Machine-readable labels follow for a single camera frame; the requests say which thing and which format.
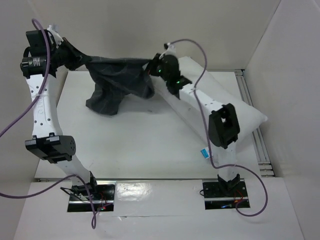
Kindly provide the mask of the dark grey checked pillowcase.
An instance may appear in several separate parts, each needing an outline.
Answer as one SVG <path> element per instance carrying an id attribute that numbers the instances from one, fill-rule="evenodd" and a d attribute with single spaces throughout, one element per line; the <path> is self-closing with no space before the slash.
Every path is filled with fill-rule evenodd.
<path id="1" fill-rule="evenodd" d="M 155 95 L 151 77 L 146 72 L 148 58 L 107 58 L 82 55 L 94 91 L 85 106 L 95 113 L 117 115 L 120 104 L 127 95 L 148 100 Z"/>

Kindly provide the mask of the white pillow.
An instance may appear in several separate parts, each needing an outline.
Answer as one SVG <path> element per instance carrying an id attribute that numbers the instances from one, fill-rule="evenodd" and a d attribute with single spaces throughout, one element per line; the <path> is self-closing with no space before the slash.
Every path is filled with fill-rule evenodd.
<path id="1" fill-rule="evenodd" d="M 172 107 L 172 109 L 183 119 L 183 121 L 191 127 L 197 134 L 200 135 L 201 139 L 205 139 L 204 125 L 202 123 L 201 114 L 198 110 L 193 107 L 189 107 L 187 103 L 178 100 L 175 96 L 171 95 L 167 88 L 164 80 L 160 77 L 153 76 L 152 83 L 154 84 L 155 90 L 160 94 L 163 99 Z M 239 95 L 233 96 L 227 91 L 215 78 L 211 72 L 205 72 L 197 85 L 197 91 L 202 91 L 213 100 L 216 100 L 224 105 L 231 103 L 235 107 L 236 115 L 239 122 L 240 133 L 238 135 L 238 141 L 236 144 L 236 157 L 239 161 L 237 146 L 241 142 L 241 134 L 244 133 L 245 128 L 241 126 L 241 116 L 243 102 Z"/>

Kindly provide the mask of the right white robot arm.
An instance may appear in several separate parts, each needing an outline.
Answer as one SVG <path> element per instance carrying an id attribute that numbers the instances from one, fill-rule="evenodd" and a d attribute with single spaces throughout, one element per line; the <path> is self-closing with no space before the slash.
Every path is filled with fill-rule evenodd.
<path id="1" fill-rule="evenodd" d="M 235 107 L 198 89 L 196 81 L 181 74 L 178 59 L 171 53 L 157 53 L 145 70 L 156 81 L 161 97 L 205 141 L 201 153 L 218 170 L 220 194 L 230 196 L 240 182 L 236 170 L 240 125 Z"/>

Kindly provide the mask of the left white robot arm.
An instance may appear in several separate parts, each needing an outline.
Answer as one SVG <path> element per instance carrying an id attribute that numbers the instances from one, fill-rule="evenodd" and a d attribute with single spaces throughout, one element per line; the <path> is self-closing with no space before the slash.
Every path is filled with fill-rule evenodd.
<path id="1" fill-rule="evenodd" d="M 54 90 L 59 67 L 74 70 L 90 57 L 78 51 L 52 27 L 28 31 L 26 37 L 29 47 L 23 53 L 20 69 L 34 105 L 32 138 L 25 141 L 25 147 L 41 160 L 59 167 L 71 177 L 72 189 L 92 200 L 99 193 L 97 181 L 77 158 L 75 139 L 63 134 Z"/>

